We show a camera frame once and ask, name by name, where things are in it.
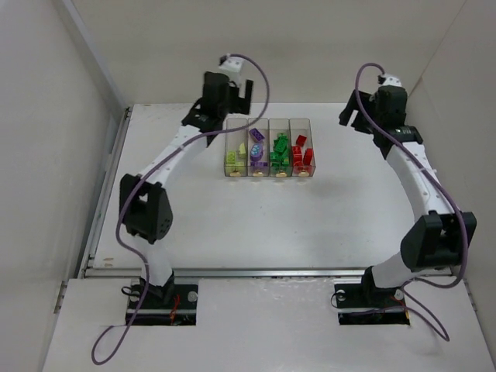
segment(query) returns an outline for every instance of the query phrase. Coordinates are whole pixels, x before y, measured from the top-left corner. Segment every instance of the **transparent container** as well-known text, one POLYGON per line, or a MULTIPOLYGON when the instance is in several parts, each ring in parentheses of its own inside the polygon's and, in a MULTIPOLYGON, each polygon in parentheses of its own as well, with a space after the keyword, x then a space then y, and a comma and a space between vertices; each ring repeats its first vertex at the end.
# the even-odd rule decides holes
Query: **transparent container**
MULTIPOLYGON (((232 129, 247 124, 246 119, 227 119, 226 128, 232 129)), ((224 175, 227 177, 245 177, 246 160, 250 157, 246 130, 237 130, 226 134, 226 151, 224 153, 224 175)))
POLYGON ((291 162, 291 131, 288 119, 269 120, 270 176, 290 177, 293 171, 291 162))
POLYGON ((315 154, 313 153, 310 120, 290 119, 289 126, 291 132, 293 175, 311 177, 315 172, 315 154))
POLYGON ((246 165, 248 176, 268 177, 269 175, 269 120, 260 119, 245 131, 248 141, 246 165))

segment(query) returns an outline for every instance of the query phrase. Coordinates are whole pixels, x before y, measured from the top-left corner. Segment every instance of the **beige wall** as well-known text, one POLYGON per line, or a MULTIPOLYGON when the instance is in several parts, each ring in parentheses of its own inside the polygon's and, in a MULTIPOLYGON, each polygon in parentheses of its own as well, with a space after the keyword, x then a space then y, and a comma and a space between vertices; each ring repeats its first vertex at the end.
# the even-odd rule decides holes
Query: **beige wall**
POLYGON ((429 159, 478 221, 467 278, 496 356, 496 2, 467 0, 409 102, 429 159))
MULTIPOLYGON (((262 64, 273 102, 345 102, 358 67, 371 60, 396 71, 411 90, 463 1, 74 3, 132 104, 193 102, 203 72, 228 52, 262 64)), ((253 69, 248 72, 256 76, 253 69)), ((261 84, 255 89, 261 101, 261 84)))
POLYGON ((0 369, 35 371, 109 111, 50 0, 0 0, 0 369))

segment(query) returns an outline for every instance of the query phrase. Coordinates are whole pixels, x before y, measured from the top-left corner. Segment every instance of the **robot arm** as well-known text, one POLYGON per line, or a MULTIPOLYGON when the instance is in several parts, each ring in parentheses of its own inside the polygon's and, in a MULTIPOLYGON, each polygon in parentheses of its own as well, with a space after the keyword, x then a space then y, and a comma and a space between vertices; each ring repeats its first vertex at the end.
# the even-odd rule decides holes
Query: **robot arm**
MULTIPOLYGON (((436 180, 419 131, 405 125, 407 93, 397 77, 383 74, 374 95, 360 92, 362 103, 374 121, 402 143, 436 180)), ((339 116, 346 126, 358 110, 355 92, 339 116)), ((364 307, 382 307, 406 281, 423 275, 426 269, 443 269, 459 265, 462 258, 460 225, 444 196, 426 179, 405 152, 370 126, 359 111, 351 125, 356 131, 372 134, 374 143, 399 177, 412 205, 415 224, 401 241, 400 252, 365 270, 358 288, 364 307)), ((471 212, 462 213, 470 243, 477 221, 471 212)))
POLYGON ((245 96, 239 97, 241 89, 241 70, 243 59, 223 57, 220 61, 220 73, 206 72, 204 75, 202 97, 196 101, 189 113, 182 120, 172 142, 138 175, 126 174, 120 182, 119 211, 131 191, 162 159, 181 148, 175 157, 155 171, 138 190, 131 201, 122 223, 126 231, 134 237, 135 246, 147 257, 150 267, 150 292, 161 296, 166 287, 174 281, 173 271, 167 259, 166 247, 161 240, 167 235, 173 222, 173 214, 167 188, 178 177, 182 169, 193 158, 206 149, 215 135, 205 136, 183 146, 187 140, 201 134, 222 129, 222 124, 229 113, 250 113, 253 82, 246 81, 245 96))

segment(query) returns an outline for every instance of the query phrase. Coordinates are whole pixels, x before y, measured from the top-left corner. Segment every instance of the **hinge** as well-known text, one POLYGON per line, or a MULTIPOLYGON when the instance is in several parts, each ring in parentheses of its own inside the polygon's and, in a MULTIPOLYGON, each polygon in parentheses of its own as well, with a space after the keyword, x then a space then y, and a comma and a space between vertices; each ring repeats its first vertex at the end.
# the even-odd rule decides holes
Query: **hinge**
POLYGON ((62 302, 64 301, 65 291, 67 290, 67 283, 63 281, 60 283, 59 295, 57 296, 57 302, 55 303, 55 309, 53 310, 54 314, 58 314, 60 309, 62 308, 62 302))
POLYGON ((470 290, 470 286, 468 285, 467 279, 463 279, 463 283, 465 284, 465 288, 467 289, 468 298, 470 299, 472 308, 474 309, 475 312, 477 312, 477 306, 475 305, 474 297, 472 295, 472 291, 470 290))

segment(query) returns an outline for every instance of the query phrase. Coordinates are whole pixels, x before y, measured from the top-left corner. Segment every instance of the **white table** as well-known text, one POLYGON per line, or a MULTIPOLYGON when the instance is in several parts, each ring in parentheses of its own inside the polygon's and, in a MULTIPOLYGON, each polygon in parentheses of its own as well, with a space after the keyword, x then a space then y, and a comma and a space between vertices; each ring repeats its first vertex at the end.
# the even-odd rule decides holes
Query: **white table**
MULTIPOLYGON (((106 326, 123 323, 119 289, 128 283, 70 281, 44 372, 494 372, 463 284, 409 287, 443 322, 451 337, 445 343, 416 315, 412 326, 339 325, 325 278, 201 281, 196 326, 134 326, 114 359, 96 367, 91 347, 106 326)), ((104 338, 99 359, 122 331, 104 338)))
MULTIPOLYGON (((97 269, 138 268, 114 237, 119 181, 171 141, 189 105, 135 105, 95 252, 97 269)), ((412 210, 372 136, 338 125, 343 104, 274 104, 268 118, 309 118, 313 178, 224 177, 225 137, 167 189, 165 237, 176 268, 365 268, 398 252, 412 210)), ((258 113, 254 105, 252 113, 258 113)), ((131 243, 123 232, 125 240, 131 243)))

